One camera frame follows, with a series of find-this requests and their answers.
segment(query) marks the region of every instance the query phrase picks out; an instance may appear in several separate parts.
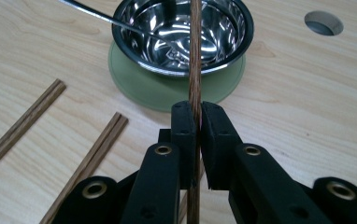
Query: wooden stick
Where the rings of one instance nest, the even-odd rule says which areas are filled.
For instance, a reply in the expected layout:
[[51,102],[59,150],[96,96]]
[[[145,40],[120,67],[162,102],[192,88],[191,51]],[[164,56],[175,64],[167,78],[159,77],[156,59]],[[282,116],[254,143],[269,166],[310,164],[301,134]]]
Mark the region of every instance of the wooden stick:
[[127,124],[128,119],[120,113],[115,113],[107,127],[100,134],[99,138],[93,144],[88,154],[82,160],[77,170],[73,173],[67,184],[64,186],[59,196],[56,198],[50,210],[45,214],[40,223],[51,223],[56,216],[62,202],[68,193],[83,179],[91,176],[96,170],[99,163],[106,156],[108,150],[114,144],[123,128]]
[[193,182],[187,191],[187,223],[199,223],[199,161],[200,161],[200,119],[201,119],[201,23],[202,0],[191,0],[191,28],[190,28],[190,92],[189,102],[193,111],[196,127],[196,151]]
[[56,79],[35,103],[0,139],[0,160],[21,139],[39,117],[65,90],[65,84]]
[[[205,173],[205,166],[203,164],[203,160],[201,159],[199,162],[199,169],[200,169],[200,175],[199,175],[199,180],[202,179],[203,174]],[[178,209],[178,223],[182,223],[182,220],[184,220],[185,215],[187,215],[187,192],[185,192],[184,196],[182,197],[181,203],[179,204],[179,209]]]

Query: brown chopstick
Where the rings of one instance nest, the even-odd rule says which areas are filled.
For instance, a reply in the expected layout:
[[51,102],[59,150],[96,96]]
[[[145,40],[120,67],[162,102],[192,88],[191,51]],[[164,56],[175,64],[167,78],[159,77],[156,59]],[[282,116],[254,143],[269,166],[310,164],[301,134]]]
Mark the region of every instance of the brown chopstick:
[[201,31],[202,1],[191,0],[190,27],[190,91],[189,102],[193,111],[196,127],[195,167],[193,181],[195,184],[187,190],[187,223],[199,223],[199,162],[200,162],[200,120],[201,120]]
[[68,180],[67,184],[64,186],[59,196],[50,207],[50,210],[48,210],[40,223],[51,223],[53,221],[65,197],[77,185],[77,183],[94,173],[102,159],[106,156],[107,152],[120,135],[127,122],[128,119],[125,116],[121,115],[120,113],[115,113],[107,127],[103,130],[99,138],[93,144],[92,148],[82,160],[76,172],[73,173],[71,178]]
[[[205,166],[203,164],[203,159],[199,161],[199,180],[202,179],[203,174],[205,173]],[[187,191],[185,192],[184,196],[182,197],[181,203],[179,204],[178,208],[178,223],[182,223],[184,220],[185,215],[187,215]]]
[[65,90],[65,84],[56,79],[35,103],[16,121],[0,139],[0,160],[30,129],[39,117]]

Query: clamp jaw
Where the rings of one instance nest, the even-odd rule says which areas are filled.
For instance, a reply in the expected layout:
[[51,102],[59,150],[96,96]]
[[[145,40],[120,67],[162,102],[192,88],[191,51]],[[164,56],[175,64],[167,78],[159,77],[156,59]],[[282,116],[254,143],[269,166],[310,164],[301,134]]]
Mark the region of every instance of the clamp jaw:
[[[196,132],[188,102],[172,106],[140,169],[119,183],[81,181],[53,223],[177,223],[179,190],[193,183]],[[201,150],[210,189],[229,190],[237,223],[357,223],[357,187],[335,177],[312,189],[295,182],[263,148],[243,143],[222,107],[202,103]]]

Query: metal bowl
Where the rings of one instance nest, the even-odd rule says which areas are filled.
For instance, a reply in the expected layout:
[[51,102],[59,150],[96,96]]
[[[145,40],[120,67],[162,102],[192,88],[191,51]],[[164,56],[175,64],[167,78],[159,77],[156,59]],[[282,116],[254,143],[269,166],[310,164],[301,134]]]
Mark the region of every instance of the metal bowl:
[[[114,13],[116,19],[176,41],[181,50],[118,26],[112,26],[112,34],[122,52],[140,66],[170,77],[188,76],[190,14],[188,0],[123,0]],[[240,58],[252,38],[253,20],[240,0],[202,1],[202,74]]]

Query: green mat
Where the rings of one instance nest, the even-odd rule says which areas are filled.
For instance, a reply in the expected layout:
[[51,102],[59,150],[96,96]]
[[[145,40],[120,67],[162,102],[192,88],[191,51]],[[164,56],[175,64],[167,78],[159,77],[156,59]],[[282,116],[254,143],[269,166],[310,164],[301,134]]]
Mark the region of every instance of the green mat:
[[[245,70],[246,58],[222,70],[202,76],[202,101],[218,103],[237,86]],[[108,67],[120,91],[129,99],[147,108],[170,112],[170,107],[188,100],[187,77],[164,77],[152,73],[128,59],[115,42],[111,43]]]

